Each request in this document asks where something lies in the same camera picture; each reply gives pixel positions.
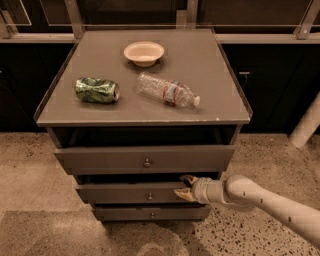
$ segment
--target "open drawer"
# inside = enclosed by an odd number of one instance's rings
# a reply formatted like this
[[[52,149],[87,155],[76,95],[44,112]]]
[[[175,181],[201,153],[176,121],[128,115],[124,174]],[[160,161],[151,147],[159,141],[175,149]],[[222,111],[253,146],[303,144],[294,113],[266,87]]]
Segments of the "open drawer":
[[[78,185],[76,190],[89,204],[186,203],[173,191],[184,187],[182,182],[115,183]]]
[[[74,147],[55,156],[71,175],[172,172],[222,172],[233,145]]]
[[[210,205],[96,207],[93,214],[100,221],[203,220],[210,210]]]

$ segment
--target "bowl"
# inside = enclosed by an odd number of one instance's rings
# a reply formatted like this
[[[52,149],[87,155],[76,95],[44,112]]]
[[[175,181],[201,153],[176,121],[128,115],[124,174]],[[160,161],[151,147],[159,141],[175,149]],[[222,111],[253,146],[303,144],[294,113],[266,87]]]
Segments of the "bowl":
[[[130,44],[124,49],[124,56],[139,67],[150,67],[164,54],[160,44],[141,41]]]

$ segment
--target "empty water bottle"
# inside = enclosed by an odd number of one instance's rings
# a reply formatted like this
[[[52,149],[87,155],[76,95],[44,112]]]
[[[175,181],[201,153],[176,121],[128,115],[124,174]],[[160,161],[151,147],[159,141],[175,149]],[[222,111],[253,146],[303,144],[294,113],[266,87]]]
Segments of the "empty water bottle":
[[[138,90],[179,107],[197,107],[200,97],[176,80],[165,80],[142,72],[138,77]]]

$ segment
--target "cabinet top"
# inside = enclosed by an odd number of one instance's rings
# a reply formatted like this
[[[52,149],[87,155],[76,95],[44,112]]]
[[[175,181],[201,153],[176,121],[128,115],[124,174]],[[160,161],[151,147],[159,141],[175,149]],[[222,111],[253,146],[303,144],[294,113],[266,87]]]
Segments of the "cabinet top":
[[[136,41],[159,43],[164,56],[152,67],[135,66],[123,51]],[[139,95],[136,83],[143,71],[186,84],[201,97],[200,106],[178,109]],[[74,92],[80,77],[117,82],[119,101],[82,102]],[[250,113],[244,101],[211,30],[87,31],[37,123],[43,127],[245,124]]]

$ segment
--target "terrazzo floor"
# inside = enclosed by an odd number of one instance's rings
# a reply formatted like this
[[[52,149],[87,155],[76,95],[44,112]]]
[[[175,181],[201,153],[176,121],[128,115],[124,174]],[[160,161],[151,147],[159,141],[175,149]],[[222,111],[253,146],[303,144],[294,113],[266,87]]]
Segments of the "terrazzo floor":
[[[259,209],[214,205],[202,222],[104,223],[73,189],[45,133],[0,133],[0,255],[320,255]],[[320,210],[320,136],[240,134],[222,178],[245,175]]]

